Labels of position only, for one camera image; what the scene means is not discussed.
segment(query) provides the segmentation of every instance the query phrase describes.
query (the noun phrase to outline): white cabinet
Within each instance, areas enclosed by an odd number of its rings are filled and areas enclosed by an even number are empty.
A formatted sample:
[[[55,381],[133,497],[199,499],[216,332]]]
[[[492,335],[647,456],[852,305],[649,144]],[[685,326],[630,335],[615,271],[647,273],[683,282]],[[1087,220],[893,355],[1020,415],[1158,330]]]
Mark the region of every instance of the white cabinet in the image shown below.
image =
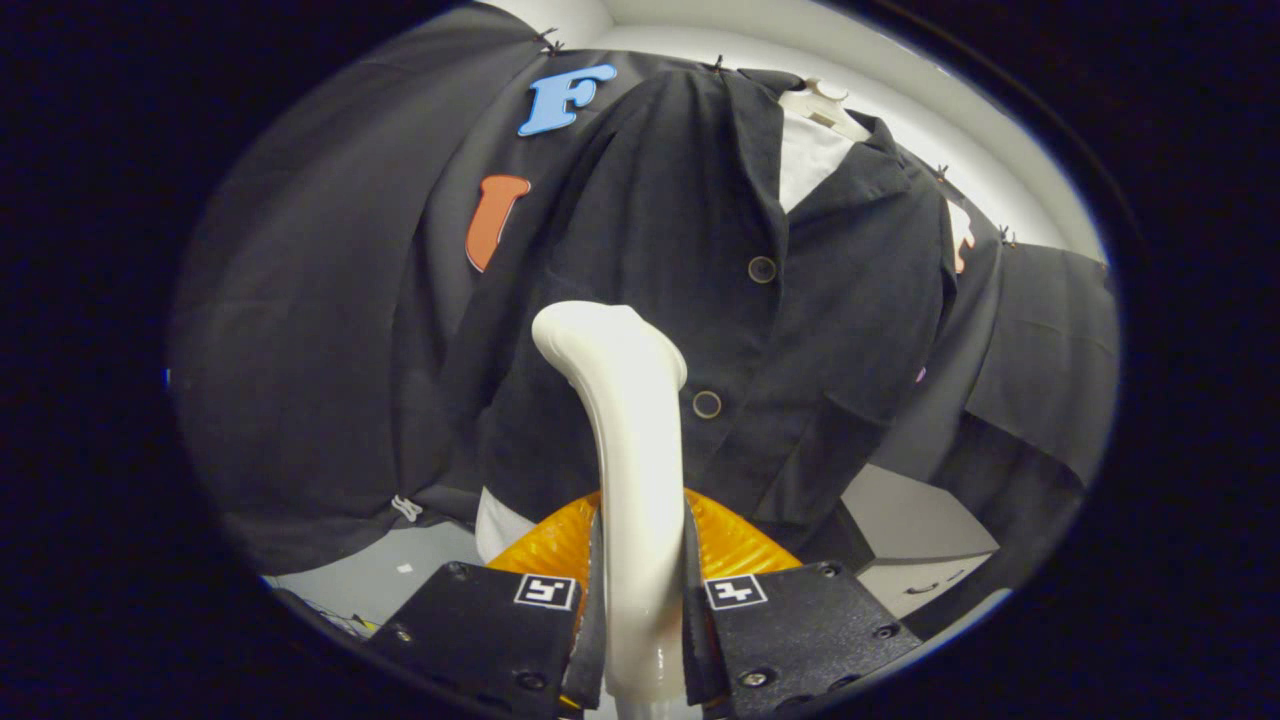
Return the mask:
[[[1000,544],[950,492],[867,465],[841,496],[855,577],[896,618],[969,577]]]

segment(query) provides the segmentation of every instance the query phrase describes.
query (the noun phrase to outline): white wall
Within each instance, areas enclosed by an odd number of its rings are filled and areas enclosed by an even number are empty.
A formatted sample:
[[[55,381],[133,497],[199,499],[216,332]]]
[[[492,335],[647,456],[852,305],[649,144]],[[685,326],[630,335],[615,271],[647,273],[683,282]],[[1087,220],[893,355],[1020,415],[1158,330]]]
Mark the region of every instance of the white wall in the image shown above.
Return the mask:
[[[567,49],[586,47],[613,27],[613,15],[600,0],[485,0],[525,20],[538,32],[553,27],[548,40]]]
[[[1019,242],[1103,260],[1083,201],[1036,140],[961,79],[809,0],[492,0],[567,47],[632,50],[818,76],[882,117]]]

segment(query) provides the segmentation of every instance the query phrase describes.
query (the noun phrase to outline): blue letter f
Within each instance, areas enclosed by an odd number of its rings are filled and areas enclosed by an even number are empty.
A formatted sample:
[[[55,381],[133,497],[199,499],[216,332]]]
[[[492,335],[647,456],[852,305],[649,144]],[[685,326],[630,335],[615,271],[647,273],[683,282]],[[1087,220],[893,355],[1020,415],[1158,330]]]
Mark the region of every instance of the blue letter f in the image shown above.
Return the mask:
[[[534,110],[529,114],[529,122],[520,126],[520,136],[538,135],[572,123],[577,114],[568,111],[568,101],[585,108],[595,97],[595,81],[613,79],[617,74],[613,65],[595,65],[535,81],[529,86],[535,91]]]

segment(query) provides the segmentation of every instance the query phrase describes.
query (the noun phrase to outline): white tag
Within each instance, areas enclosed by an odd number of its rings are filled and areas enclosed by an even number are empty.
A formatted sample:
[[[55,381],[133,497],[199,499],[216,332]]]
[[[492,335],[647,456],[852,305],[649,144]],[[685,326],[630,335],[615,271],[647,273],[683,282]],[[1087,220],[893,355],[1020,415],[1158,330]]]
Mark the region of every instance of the white tag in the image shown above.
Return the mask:
[[[420,506],[415,505],[412,501],[402,498],[398,495],[392,498],[392,507],[399,510],[410,523],[416,523],[417,516],[422,512]]]

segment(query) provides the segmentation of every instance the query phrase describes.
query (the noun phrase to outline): orange letter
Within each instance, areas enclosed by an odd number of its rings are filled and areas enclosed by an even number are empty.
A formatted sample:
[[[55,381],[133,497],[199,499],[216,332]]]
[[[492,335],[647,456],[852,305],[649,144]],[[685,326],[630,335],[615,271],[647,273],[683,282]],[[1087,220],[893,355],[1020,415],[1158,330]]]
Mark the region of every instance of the orange letter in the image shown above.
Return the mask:
[[[467,228],[467,259],[475,269],[483,273],[489,265],[511,208],[517,199],[529,195],[531,187],[529,181],[515,176],[489,176],[480,181],[480,204]]]

